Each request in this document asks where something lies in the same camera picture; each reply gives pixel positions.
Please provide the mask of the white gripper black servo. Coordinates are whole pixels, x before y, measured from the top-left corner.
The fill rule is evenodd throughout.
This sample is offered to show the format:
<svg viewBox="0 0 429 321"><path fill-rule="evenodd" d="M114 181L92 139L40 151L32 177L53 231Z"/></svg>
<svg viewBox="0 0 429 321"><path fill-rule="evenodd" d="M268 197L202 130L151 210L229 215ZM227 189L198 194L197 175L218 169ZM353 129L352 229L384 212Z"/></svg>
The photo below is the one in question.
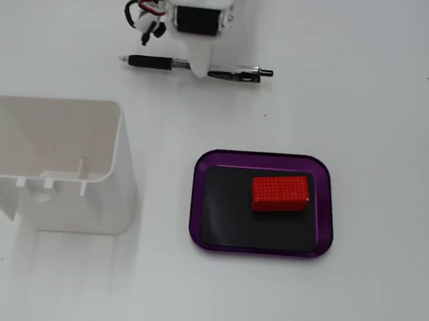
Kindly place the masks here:
<svg viewBox="0 0 429 321"><path fill-rule="evenodd" d="M230 31L234 20L234 4L216 5L194 2L167 2L165 25L168 34L184 42L198 41L216 45ZM185 45L191 71L205 78L211 62L212 47L187 43Z"/></svg>

